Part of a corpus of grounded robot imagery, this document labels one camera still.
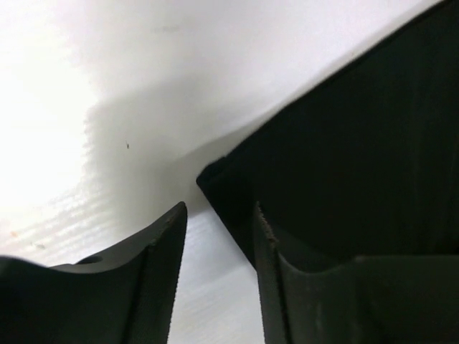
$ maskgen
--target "black plastic object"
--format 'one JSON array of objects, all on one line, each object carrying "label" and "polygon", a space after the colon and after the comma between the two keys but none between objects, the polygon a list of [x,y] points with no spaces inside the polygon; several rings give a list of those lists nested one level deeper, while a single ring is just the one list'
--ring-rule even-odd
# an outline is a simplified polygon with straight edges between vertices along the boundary
[{"label": "black plastic object", "polygon": [[289,104],[197,183],[257,269],[267,344],[459,343],[459,1]]},{"label": "black plastic object", "polygon": [[186,219],[180,203],[75,265],[0,257],[0,343],[166,343]]}]

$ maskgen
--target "small dark speck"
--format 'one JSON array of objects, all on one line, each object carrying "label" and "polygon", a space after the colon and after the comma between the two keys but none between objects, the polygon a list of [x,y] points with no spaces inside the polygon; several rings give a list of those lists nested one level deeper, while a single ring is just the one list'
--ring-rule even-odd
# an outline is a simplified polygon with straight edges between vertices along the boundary
[{"label": "small dark speck", "polygon": [[46,246],[43,244],[35,244],[33,242],[30,243],[32,246],[35,246],[38,249],[46,249]]}]

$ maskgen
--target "white surface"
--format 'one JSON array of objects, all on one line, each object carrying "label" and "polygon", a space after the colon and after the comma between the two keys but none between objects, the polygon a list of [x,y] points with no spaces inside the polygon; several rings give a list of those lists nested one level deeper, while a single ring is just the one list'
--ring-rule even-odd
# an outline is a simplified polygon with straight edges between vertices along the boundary
[{"label": "white surface", "polygon": [[2,1],[0,253],[73,263],[185,200],[169,342],[262,343],[255,273],[194,179],[435,2]]}]

